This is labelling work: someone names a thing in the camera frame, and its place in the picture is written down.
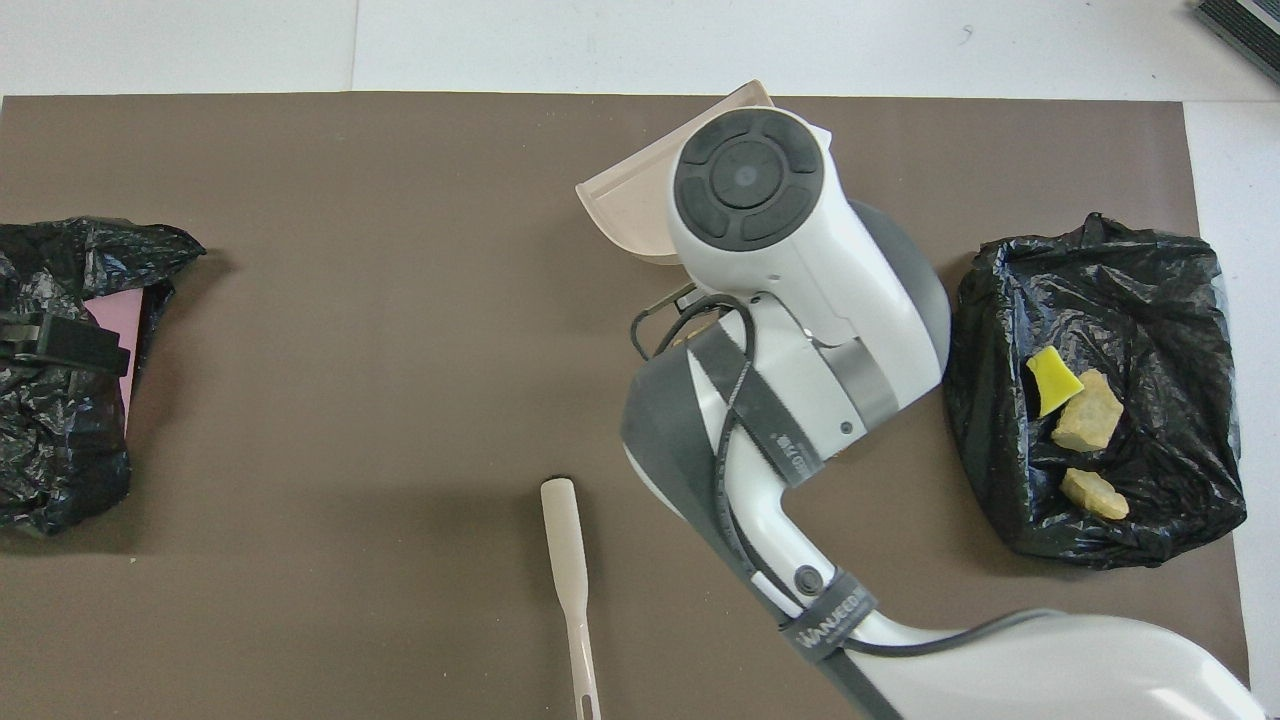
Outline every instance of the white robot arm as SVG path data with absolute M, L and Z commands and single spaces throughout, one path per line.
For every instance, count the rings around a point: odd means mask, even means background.
M 844 196 L 829 133 L 774 108 L 718 115 L 685 143 L 668 218 L 723 316 L 636 374 L 622 436 L 649 488 L 876 719 L 1249 719 L 1212 656 L 1161 628 L 1015 614 L 961 633 L 876 610 L 782 511 L 782 495 L 942 377 L 950 310 L 888 218 Z

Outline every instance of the pink card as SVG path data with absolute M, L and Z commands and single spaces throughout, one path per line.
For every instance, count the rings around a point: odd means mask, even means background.
M 129 418 L 129 395 L 133 392 L 133 365 L 138 352 L 138 322 L 142 318 L 142 291 L 125 290 L 106 297 L 84 302 L 99 325 L 120 333 L 120 347 L 129 351 L 129 372 L 120 378 L 120 397 L 124 400 L 124 418 Z

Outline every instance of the black plastic bag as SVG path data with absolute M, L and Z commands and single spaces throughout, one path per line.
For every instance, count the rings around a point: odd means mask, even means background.
M 0 224 L 0 313 L 96 325 L 84 300 L 143 288 L 134 382 L 170 277 L 205 250 L 186 232 L 73 218 Z M 119 378 L 60 364 L 0 364 L 0 527 L 52 536 L 129 491 Z
M 957 305 L 948 419 L 1010 548 L 1096 569 L 1156 566 L 1244 521 L 1225 295 L 1204 241 L 1092 214 L 1061 237 L 984 245 Z M 1124 404 L 1106 450 L 1059 447 L 1059 413 L 1037 419 L 1024 363 L 1047 345 L 1076 374 L 1102 372 Z M 1115 486 L 1128 518 L 1069 501 L 1059 489 L 1069 466 Z

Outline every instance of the brown cardboard surface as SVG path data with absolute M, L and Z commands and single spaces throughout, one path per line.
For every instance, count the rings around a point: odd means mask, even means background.
M 564 473 L 604 715 L 849 716 L 617 434 L 627 324 L 684 275 L 613 247 L 573 186 L 712 101 L 6 97 L 0 219 L 168 223 L 210 255 L 134 395 L 132 496 L 56 539 L 0 533 L 0 715 L 568 717 L 538 495 Z M 1178 105 L 777 102 L 951 288 L 979 243 L 1091 210 L 1197 231 Z M 1247 676 L 1230 539 L 1160 569 L 1014 556 L 937 391 L 788 510 L 897 620 L 1126 615 Z

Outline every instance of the beige dustpan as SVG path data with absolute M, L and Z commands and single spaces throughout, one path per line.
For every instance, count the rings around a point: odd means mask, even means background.
M 676 154 L 707 120 L 735 108 L 772 106 L 760 81 L 735 90 L 705 113 L 648 145 L 594 178 L 579 183 L 577 196 L 613 245 L 659 265 L 678 265 L 667 231 L 667 187 Z

